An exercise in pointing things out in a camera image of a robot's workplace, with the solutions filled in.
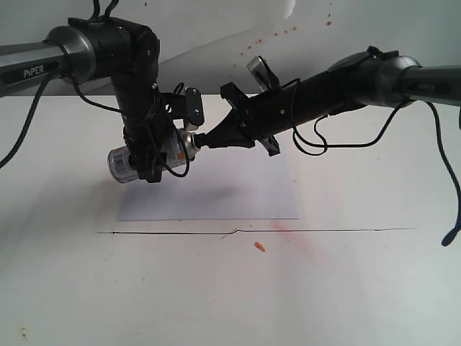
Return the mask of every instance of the spray can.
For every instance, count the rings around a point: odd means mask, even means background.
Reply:
[[[179,130],[184,144],[186,146],[189,158],[193,159],[199,149],[194,144],[194,133],[187,132],[185,130]],[[186,153],[182,150],[182,146],[178,141],[178,136],[175,132],[167,138],[160,149],[161,153],[166,154],[166,164],[171,168],[182,166],[186,164]],[[131,182],[132,180],[138,179],[138,172],[131,168],[129,163],[130,150],[127,146],[113,149],[107,155],[107,164],[109,166],[109,172],[118,182]]]

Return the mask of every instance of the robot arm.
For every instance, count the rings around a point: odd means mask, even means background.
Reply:
[[[260,141],[269,155],[275,155],[275,134],[324,115],[367,105],[396,108],[416,100],[461,105],[461,67],[424,68],[398,51],[383,53],[370,47],[321,74],[284,86],[261,57],[248,68],[264,92],[248,98],[234,83],[222,86],[221,97],[232,110],[209,133],[195,136],[199,147],[251,148]]]
[[[54,78],[66,78],[86,102],[122,114],[128,157],[122,174],[116,162],[109,165],[112,175],[121,182],[159,182],[163,170],[172,172],[171,153],[181,154],[182,164],[194,158],[197,149],[187,131],[204,123],[202,98],[194,88],[184,94],[159,91],[160,41],[144,25],[110,17],[117,2],[99,16],[94,1],[90,19],[70,18],[42,43],[0,47],[0,97],[38,85],[59,68]],[[104,77],[112,80],[119,109],[91,102],[79,91],[80,84]],[[183,120],[184,129],[176,129],[175,119]]]

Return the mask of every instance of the crack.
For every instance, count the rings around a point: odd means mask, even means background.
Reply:
[[[288,229],[280,231],[277,229],[233,229],[228,233],[199,233],[199,232],[97,232],[98,234],[133,234],[133,235],[178,235],[178,236],[230,236],[238,232],[241,233],[271,233],[271,232],[381,232],[381,231],[400,231],[406,229],[416,229],[416,227],[394,227],[389,229]]]

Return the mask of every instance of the orange crumb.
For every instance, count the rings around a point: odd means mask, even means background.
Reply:
[[[254,243],[254,246],[255,246],[257,249],[261,250],[262,252],[265,252],[265,251],[266,251],[266,249],[265,249],[265,248],[262,246],[262,244],[259,243],[259,242],[255,242],[255,243]]]

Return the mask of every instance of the red stain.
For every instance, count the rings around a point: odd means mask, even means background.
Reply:
[[[280,220],[270,222],[272,229],[279,231],[278,234],[285,238],[289,243],[293,243],[294,248],[305,257],[317,257],[318,249],[309,244],[301,234],[291,232],[290,228]]]
[[[256,242],[254,243],[254,246],[255,246],[257,249],[261,250],[262,252],[266,252],[266,249],[262,246],[261,243],[259,243],[259,242],[256,241]]]

